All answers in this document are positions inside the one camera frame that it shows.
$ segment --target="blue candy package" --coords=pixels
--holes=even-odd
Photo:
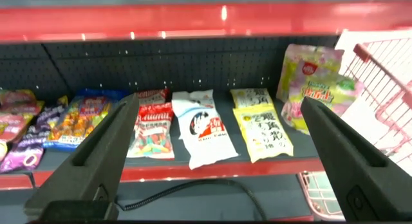
[[[83,89],[70,102],[43,143],[45,149],[74,151],[113,109],[125,91]]]

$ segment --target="yellow snack package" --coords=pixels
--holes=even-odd
[[[282,153],[294,155],[294,146],[273,105],[260,104],[233,109],[252,163]]]
[[[236,108],[249,107],[259,104],[270,104],[273,106],[272,99],[266,88],[256,89],[231,89]]]

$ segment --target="red and white snack bag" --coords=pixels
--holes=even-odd
[[[149,91],[137,92],[140,105],[149,104],[163,104],[166,101],[166,97],[169,90],[165,89],[152,89]]]
[[[173,112],[179,120],[180,138],[191,155],[190,169],[238,155],[214,107],[212,93],[173,93]]]
[[[170,102],[140,106],[135,124],[135,140],[129,146],[127,157],[174,159],[169,134],[172,118]]]

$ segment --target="candy bag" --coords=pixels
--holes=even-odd
[[[163,104],[166,101],[166,96],[169,90],[166,89],[153,89],[149,91],[136,92],[139,98],[140,105],[149,104]]]
[[[43,143],[44,148],[74,151],[126,96],[123,91],[83,89],[77,93]]]
[[[294,146],[285,133],[273,105],[233,109],[252,163],[282,153],[294,155]]]
[[[0,104],[2,106],[30,102],[36,102],[36,97],[29,89],[18,89],[15,91],[0,90]]]
[[[194,91],[192,93],[181,91],[174,92],[173,99],[179,100],[180,106],[173,107],[173,112],[183,113],[187,107],[209,107],[214,108],[213,89],[207,91]],[[180,132],[179,140],[182,139],[182,132]]]
[[[289,96],[289,83],[295,79],[295,71],[300,60],[311,62],[319,67],[337,73],[341,68],[343,53],[344,50],[334,50],[327,47],[289,44],[285,52],[276,98],[282,102],[287,101]]]
[[[309,135],[301,104],[305,96],[314,98],[341,116],[360,95],[364,86],[359,81],[333,73],[310,62],[301,61],[296,78],[290,82],[289,99],[281,116],[285,122]]]
[[[265,89],[231,89],[236,108],[249,107],[258,104],[271,104],[268,90]]]
[[[33,115],[0,113],[0,161],[6,156],[8,142],[17,142],[22,137]]]
[[[179,120],[180,137],[191,155],[190,169],[238,155],[214,108],[212,93],[213,90],[173,93],[173,112]]]
[[[35,169],[43,155],[42,143],[47,139],[50,130],[58,121],[59,116],[66,109],[68,99],[60,98],[54,106],[44,108],[37,118],[36,124],[28,128],[18,144],[14,144],[12,150],[6,155],[0,164],[0,173],[17,169]]]
[[[135,140],[129,146],[127,157],[174,159],[169,134],[172,117],[170,102],[140,106],[135,124]]]

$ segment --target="product label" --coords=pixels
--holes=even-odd
[[[302,87],[302,96],[314,98],[324,104],[331,104],[334,96],[329,90],[329,86],[309,81],[307,87]]]

